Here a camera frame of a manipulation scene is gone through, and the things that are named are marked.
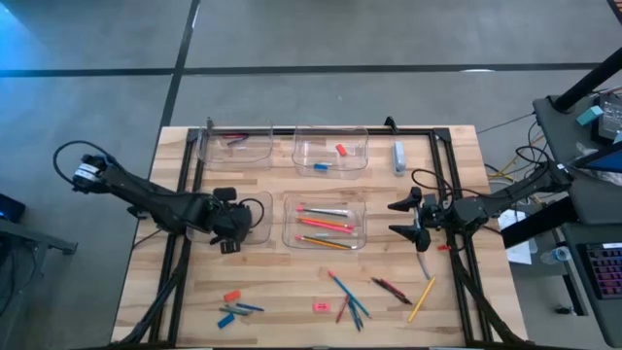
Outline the clear plastic bin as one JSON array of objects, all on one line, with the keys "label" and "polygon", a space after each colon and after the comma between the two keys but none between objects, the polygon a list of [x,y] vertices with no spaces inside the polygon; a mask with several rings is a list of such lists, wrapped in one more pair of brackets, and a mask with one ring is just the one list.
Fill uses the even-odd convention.
[{"label": "clear plastic bin", "polygon": [[[271,232],[273,219],[273,197],[269,192],[242,192],[237,194],[234,203],[242,202],[252,211],[252,225],[247,238],[241,245],[255,245],[265,243]],[[192,242],[208,243],[216,237],[213,231],[209,233],[188,228],[186,237]]]},{"label": "clear plastic bin", "polygon": [[[367,129],[361,126],[297,126],[292,162],[300,176],[356,180],[368,166],[368,141]],[[345,157],[337,152],[337,144],[345,147]],[[316,171],[315,163],[326,164],[328,171]]]},{"label": "clear plastic bin", "polygon": [[[243,143],[228,147],[221,136],[226,134],[248,133]],[[211,133],[206,125],[198,129],[197,157],[211,171],[243,171],[247,169],[266,169],[271,166],[273,152],[273,126],[214,126]]]},{"label": "clear plastic bin", "polygon": [[[296,207],[341,209],[350,211],[348,218],[335,217],[314,213],[296,212]],[[353,226],[352,233],[333,231],[321,227],[302,224],[299,217],[321,219],[345,223]],[[321,197],[288,195],[283,208],[283,243],[289,248],[316,250],[358,250],[365,246],[366,236],[366,204],[357,196]]]}]

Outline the black rig beam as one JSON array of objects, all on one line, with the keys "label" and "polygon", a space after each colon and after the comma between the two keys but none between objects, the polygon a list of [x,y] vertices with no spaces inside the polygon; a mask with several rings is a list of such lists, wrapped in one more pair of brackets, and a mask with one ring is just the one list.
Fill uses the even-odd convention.
[{"label": "black rig beam", "polygon": [[501,230],[505,249],[512,248],[531,238],[565,223],[578,221],[569,197],[545,206],[543,209]]}]

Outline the black pen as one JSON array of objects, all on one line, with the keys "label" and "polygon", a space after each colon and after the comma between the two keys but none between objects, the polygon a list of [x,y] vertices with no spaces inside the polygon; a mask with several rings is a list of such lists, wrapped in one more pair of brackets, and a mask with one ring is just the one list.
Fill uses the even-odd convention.
[{"label": "black pen", "polygon": [[[381,283],[380,283],[380,281],[379,281],[379,278],[372,277],[372,278],[371,278],[371,280],[372,280],[375,284],[377,284],[379,287],[381,287],[381,288],[383,288],[384,290],[386,290],[386,291],[388,291],[389,293],[391,293],[389,290],[387,290],[386,288],[384,288],[384,287],[381,285]],[[406,298],[404,298],[404,297],[396,296],[396,295],[394,295],[393,293],[391,293],[391,294],[392,294],[395,298],[397,298],[400,302],[402,302],[402,303],[404,303],[404,304],[411,304],[411,301],[410,301],[407,297],[406,297]]]}]

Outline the blue pencil with pink eraser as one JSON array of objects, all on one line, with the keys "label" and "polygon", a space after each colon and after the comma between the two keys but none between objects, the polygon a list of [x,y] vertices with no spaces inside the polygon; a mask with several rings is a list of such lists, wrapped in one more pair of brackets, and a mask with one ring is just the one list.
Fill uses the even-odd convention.
[{"label": "blue pencil with pink eraser", "polygon": [[363,306],[359,299],[356,298],[354,294],[346,287],[346,285],[336,276],[336,274],[333,271],[329,270],[328,275],[339,286],[339,288],[341,288],[343,292],[353,301],[353,303],[363,312],[363,314],[367,318],[372,319],[369,311]]}]

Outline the yellow pencil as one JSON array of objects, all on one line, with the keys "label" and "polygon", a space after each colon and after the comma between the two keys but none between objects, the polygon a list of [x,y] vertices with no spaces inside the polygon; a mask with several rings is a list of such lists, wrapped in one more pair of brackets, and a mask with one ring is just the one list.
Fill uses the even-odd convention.
[{"label": "yellow pencil", "polygon": [[417,313],[419,312],[419,310],[421,309],[425,299],[427,298],[428,294],[430,293],[432,286],[435,282],[435,276],[431,277],[431,279],[429,280],[428,285],[426,286],[426,289],[422,292],[422,294],[420,295],[419,299],[417,300],[417,302],[415,303],[415,306],[412,310],[412,312],[410,313],[407,322],[410,324],[413,322],[415,316],[417,315]]}]

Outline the dark blue tablet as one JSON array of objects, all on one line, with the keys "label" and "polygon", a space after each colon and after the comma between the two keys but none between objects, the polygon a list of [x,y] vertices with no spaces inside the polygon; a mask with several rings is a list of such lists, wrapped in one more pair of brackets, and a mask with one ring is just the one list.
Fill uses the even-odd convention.
[{"label": "dark blue tablet", "polygon": [[622,173],[622,141],[600,149],[577,143],[578,157],[570,162],[576,168]]}]

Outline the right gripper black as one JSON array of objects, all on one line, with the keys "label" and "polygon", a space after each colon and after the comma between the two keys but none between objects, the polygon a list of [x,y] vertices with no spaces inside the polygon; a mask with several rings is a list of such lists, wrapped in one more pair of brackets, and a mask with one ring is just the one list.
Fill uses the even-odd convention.
[{"label": "right gripper black", "polygon": [[448,224],[447,209],[436,200],[434,194],[423,194],[418,187],[412,187],[410,195],[412,197],[388,204],[387,208],[400,212],[414,208],[414,225],[389,225],[389,230],[414,241],[417,252],[426,252],[432,242],[429,229],[440,230]]}]

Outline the grey pen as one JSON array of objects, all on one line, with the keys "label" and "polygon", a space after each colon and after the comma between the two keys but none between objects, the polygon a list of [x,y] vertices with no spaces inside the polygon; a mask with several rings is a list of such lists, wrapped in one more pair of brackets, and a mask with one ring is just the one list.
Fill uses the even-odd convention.
[{"label": "grey pen", "polygon": [[429,272],[428,267],[427,267],[425,255],[423,253],[421,253],[421,252],[417,252],[416,253],[416,257],[417,257],[419,265],[420,265],[420,267],[422,269],[422,272],[424,273],[424,276],[426,277],[427,280],[430,280],[432,277],[431,277],[430,272]]}]

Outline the teal box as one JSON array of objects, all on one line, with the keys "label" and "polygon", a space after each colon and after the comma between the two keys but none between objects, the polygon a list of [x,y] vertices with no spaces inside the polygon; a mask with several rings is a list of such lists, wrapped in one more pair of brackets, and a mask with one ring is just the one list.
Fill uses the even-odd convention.
[{"label": "teal box", "polygon": [[576,122],[578,124],[584,126],[584,125],[588,125],[588,124],[592,123],[593,121],[597,120],[603,114],[604,114],[603,109],[600,106],[596,105],[596,106],[592,106],[592,107],[588,108],[580,116],[578,116],[575,120],[576,120]]}]

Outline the grey pencil with pink eraser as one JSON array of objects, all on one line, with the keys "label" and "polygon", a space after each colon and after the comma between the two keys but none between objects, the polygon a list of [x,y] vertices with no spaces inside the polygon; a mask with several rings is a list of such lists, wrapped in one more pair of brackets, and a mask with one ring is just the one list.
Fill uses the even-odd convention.
[{"label": "grey pencil with pink eraser", "polygon": [[321,215],[328,215],[328,216],[335,216],[335,217],[343,217],[343,218],[348,218],[350,216],[350,211],[348,210],[341,210],[341,209],[321,209],[321,208],[307,208],[307,207],[296,207],[295,209],[296,212],[299,213],[314,213],[314,214],[321,214]]}]

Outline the black device with blue light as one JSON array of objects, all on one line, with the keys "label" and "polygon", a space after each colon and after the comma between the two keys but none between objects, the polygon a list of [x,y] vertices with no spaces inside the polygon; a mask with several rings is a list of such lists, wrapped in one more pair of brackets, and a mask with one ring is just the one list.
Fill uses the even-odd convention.
[{"label": "black device with blue light", "polygon": [[0,193],[0,220],[19,223],[25,209],[23,203]]}]

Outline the black electronic device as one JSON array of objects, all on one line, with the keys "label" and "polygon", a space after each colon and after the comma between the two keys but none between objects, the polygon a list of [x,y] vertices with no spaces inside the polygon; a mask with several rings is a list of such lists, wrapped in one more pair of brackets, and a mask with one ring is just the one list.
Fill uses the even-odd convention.
[{"label": "black electronic device", "polygon": [[597,121],[597,135],[607,143],[613,143],[622,131],[622,98],[616,94],[603,94],[599,97],[599,107],[603,114]]}]

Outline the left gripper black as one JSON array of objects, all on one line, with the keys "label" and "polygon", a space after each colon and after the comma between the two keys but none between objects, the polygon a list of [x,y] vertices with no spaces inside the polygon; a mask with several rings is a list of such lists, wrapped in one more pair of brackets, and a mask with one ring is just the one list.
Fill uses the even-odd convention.
[{"label": "left gripper black", "polygon": [[222,254],[237,253],[251,229],[252,211],[242,202],[234,203],[237,198],[235,188],[216,188],[213,196],[219,201],[220,207],[212,224],[216,237],[210,244],[219,243]]}]

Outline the grey metal stand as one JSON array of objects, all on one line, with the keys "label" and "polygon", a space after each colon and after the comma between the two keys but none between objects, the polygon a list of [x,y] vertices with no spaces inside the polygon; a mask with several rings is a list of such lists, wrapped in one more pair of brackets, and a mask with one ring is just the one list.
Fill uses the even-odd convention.
[{"label": "grey metal stand", "polygon": [[0,219],[0,350],[9,347],[48,250],[73,255],[76,248],[76,243]]}]

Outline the backlit computer keyboard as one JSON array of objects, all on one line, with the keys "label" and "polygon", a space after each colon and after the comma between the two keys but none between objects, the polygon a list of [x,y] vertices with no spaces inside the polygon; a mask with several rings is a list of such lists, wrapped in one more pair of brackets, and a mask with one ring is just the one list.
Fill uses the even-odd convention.
[{"label": "backlit computer keyboard", "polygon": [[579,244],[578,251],[597,298],[622,298],[622,242]]}]

